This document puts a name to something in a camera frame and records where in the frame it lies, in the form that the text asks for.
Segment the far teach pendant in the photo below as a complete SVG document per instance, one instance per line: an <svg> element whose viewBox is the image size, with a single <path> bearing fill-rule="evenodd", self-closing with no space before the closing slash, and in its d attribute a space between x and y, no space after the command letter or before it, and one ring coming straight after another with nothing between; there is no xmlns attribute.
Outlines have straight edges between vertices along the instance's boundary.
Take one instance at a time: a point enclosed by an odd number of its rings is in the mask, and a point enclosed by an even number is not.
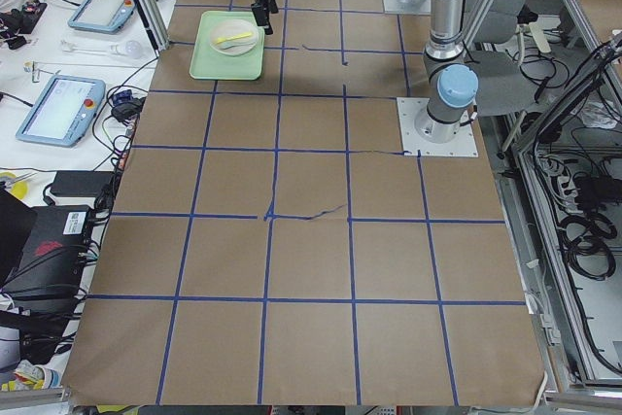
<svg viewBox="0 0 622 415"><path fill-rule="evenodd" d="M76 30L115 34L124 27L134 10L133 0L83 0L67 24Z"/></svg>

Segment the yellow plastic fork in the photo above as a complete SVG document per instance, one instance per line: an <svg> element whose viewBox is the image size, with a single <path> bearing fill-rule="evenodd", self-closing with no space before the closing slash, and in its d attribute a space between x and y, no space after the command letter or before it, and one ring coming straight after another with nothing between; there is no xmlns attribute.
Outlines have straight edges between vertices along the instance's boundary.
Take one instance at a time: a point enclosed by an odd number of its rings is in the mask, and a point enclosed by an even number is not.
<svg viewBox="0 0 622 415"><path fill-rule="evenodd" d="M247 31L244 33L239 33L233 36L228 36L228 37L219 37L217 38L215 44L216 45L220 45L220 44L224 44L226 42L231 42L231 41L237 41L237 40L242 40L242 39L247 39L247 38L253 38L254 37L254 33Z"/></svg>

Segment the black laptop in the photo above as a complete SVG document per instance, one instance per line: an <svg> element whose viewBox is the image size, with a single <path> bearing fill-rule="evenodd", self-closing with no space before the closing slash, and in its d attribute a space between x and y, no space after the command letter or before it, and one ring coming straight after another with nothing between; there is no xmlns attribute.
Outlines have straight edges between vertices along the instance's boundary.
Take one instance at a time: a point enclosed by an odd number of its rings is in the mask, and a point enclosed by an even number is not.
<svg viewBox="0 0 622 415"><path fill-rule="evenodd" d="M1 191L1 292L67 295L80 285L92 223L86 205L29 207Z"/></svg>

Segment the near teach pendant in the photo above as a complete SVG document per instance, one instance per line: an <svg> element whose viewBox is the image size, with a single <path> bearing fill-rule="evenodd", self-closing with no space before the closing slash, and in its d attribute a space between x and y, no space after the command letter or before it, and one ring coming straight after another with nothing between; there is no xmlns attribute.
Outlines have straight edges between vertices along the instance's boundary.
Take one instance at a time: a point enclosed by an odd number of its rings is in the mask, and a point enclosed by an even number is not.
<svg viewBox="0 0 622 415"><path fill-rule="evenodd" d="M104 100L102 80L54 75L19 127L19 141L69 148L86 134Z"/></svg>

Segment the grey office chair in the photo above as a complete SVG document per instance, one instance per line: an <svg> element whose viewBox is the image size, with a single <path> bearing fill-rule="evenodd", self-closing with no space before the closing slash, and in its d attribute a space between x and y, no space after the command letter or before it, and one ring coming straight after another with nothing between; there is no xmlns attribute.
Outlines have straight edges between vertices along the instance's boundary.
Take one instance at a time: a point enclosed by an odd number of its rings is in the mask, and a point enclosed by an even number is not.
<svg viewBox="0 0 622 415"><path fill-rule="evenodd" d="M515 34L527 0L494 0L475 35L476 43L504 44ZM469 51L465 64L477 75L475 97L480 117L518 112L534 102L535 87L504 52Z"/></svg>

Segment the teach pendant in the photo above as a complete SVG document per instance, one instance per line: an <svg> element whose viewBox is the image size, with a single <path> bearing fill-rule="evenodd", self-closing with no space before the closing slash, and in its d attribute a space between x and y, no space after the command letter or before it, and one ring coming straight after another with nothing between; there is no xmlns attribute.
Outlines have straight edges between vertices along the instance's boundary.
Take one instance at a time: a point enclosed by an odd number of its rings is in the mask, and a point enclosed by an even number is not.
<svg viewBox="0 0 622 415"><path fill-rule="evenodd" d="M104 100L102 80L54 75L19 127L19 141L69 148L86 134Z"/></svg>
<svg viewBox="0 0 622 415"><path fill-rule="evenodd" d="M67 24L76 30L115 34L124 27L134 10L133 0L83 0Z"/></svg>

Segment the light green tray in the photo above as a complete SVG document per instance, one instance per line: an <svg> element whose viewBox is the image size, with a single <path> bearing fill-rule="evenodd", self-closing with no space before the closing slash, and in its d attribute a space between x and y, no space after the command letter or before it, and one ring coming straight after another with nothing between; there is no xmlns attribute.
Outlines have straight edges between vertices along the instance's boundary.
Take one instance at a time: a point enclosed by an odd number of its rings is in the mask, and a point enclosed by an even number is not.
<svg viewBox="0 0 622 415"><path fill-rule="evenodd" d="M251 13L204 12L190 61L190 76L197 80L255 80L261 74L263 43L263 29Z"/></svg>

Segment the black power adapter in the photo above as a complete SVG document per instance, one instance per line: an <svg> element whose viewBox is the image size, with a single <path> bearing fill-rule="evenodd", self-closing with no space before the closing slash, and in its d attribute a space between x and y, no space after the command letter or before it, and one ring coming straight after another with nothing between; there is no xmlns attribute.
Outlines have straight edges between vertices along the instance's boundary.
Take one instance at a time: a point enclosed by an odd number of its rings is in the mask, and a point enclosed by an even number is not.
<svg viewBox="0 0 622 415"><path fill-rule="evenodd" d="M59 197L96 198L110 188L112 181L112 171L57 171L53 181L44 188L43 199L51 206Z"/></svg>

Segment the green plastic spoon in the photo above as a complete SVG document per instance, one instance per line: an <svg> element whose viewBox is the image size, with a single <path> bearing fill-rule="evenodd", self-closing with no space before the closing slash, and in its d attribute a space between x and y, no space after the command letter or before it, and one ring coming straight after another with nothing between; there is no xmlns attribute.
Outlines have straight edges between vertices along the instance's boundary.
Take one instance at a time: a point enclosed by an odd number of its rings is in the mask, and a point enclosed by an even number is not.
<svg viewBox="0 0 622 415"><path fill-rule="evenodd" d="M241 54L247 49L246 44L225 43L224 46L218 46L218 51L228 54Z"/></svg>

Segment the white round plate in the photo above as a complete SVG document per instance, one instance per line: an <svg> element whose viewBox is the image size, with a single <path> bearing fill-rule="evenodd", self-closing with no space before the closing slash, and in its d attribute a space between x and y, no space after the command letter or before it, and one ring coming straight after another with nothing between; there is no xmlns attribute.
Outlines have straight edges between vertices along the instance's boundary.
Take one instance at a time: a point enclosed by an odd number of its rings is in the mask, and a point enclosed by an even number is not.
<svg viewBox="0 0 622 415"><path fill-rule="evenodd" d="M225 55L249 52L259 41L258 28L249 20L234 18L217 23L209 33L209 44Z"/></svg>

